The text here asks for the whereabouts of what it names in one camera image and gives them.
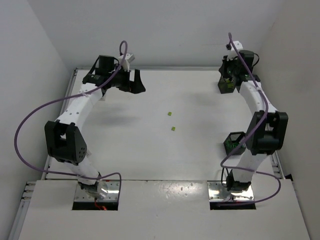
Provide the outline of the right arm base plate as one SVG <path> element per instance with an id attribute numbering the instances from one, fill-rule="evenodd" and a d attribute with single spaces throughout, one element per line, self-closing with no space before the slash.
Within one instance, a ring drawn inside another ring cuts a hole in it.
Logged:
<path id="1" fill-rule="evenodd" d="M 208 196 L 209 201 L 213 203 L 220 202 L 248 202 L 254 200 L 252 186 L 247 190 L 227 190 L 220 181 L 208 181 Z"/>

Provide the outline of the white front platform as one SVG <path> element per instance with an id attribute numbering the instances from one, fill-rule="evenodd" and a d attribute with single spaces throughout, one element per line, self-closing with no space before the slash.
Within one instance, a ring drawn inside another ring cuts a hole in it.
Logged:
<path id="1" fill-rule="evenodd" d="M 128 181 L 118 210 L 73 210 L 74 180 L 36 182 L 20 240 L 307 240 L 289 180 L 254 210 L 212 210 L 207 184 Z"/>

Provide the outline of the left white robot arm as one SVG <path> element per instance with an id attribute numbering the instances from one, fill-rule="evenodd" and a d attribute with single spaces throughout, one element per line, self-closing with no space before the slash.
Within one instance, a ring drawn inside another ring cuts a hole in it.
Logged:
<path id="1" fill-rule="evenodd" d="M 138 69 L 134 71 L 134 80 L 130 80 L 130 63 L 134 58 L 132 53 L 118 57 L 123 64 L 116 71 L 115 58 L 100 55 L 83 78 L 79 96 L 55 121 L 48 121 L 44 126 L 48 155 L 65 164 L 76 175 L 80 188 L 93 197 L 102 192 L 98 180 L 101 175 L 87 156 L 88 148 L 81 130 L 94 105 L 108 89 L 115 87 L 131 94 L 145 92 Z"/>

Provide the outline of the black slotted container near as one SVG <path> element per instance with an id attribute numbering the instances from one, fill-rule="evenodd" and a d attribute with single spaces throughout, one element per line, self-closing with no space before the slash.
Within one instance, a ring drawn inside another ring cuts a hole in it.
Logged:
<path id="1" fill-rule="evenodd" d="M 246 137 L 246 133 L 243 131 L 231 132 L 223 142 L 226 155 L 229 155 L 233 149 L 241 144 Z M 246 145 L 243 144 L 232 156 L 240 156 L 246 150 Z"/>

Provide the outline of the black slotted container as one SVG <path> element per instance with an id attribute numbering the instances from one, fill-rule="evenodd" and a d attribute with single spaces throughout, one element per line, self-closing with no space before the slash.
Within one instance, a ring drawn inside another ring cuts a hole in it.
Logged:
<path id="1" fill-rule="evenodd" d="M 241 144 L 246 137 L 246 133 L 243 131 L 231 132 L 223 142 L 226 155 L 229 155 L 233 149 Z M 240 156 L 246 150 L 246 145 L 243 144 L 232 156 Z"/>
<path id="2" fill-rule="evenodd" d="M 234 81 L 232 77 L 221 76 L 217 86 L 221 94 L 231 94 L 235 90 Z"/>

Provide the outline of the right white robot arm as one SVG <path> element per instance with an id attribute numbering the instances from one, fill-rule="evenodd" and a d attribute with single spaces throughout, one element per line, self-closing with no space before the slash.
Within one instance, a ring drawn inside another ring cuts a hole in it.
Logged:
<path id="1" fill-rule="evenodd" d="M 224 142 L 226 158 L 241 155 L 239 163 L 225 166 L 227 191 L 246 191 L 252 184 L 254 173 L 260 164 L 283 146 L 289 116 L 278 111 L 268 100 L 257 75 L 252 73 L 255 53 L 249 50 L 235 51 L 235 56 L 223 57 L 219 69 L 223 79 L 230 78 L 233 87 L 247 103 L 252 118 L 246 132 L 237 139 L 230 135 Z"/>

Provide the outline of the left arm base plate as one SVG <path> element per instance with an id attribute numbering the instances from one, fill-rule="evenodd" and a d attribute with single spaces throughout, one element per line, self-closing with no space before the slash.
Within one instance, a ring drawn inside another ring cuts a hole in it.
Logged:
<path id="1" fill-rule="evenodd" d="M 94 185 L 80 183 L 75 190 L 75 202 L 115 203 L 119 199 L 120 181 L 101 180 Z"/>

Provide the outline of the black slotted container far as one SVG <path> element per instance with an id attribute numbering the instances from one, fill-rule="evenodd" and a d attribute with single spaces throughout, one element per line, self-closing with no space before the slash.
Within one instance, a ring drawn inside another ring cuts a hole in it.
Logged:
<path id="1" fill-rule="evenodd" d="M 232 77 L 221 76 L 217 86 L 221 94 L 231 94 L 235 90 L 234 81 Z"/>

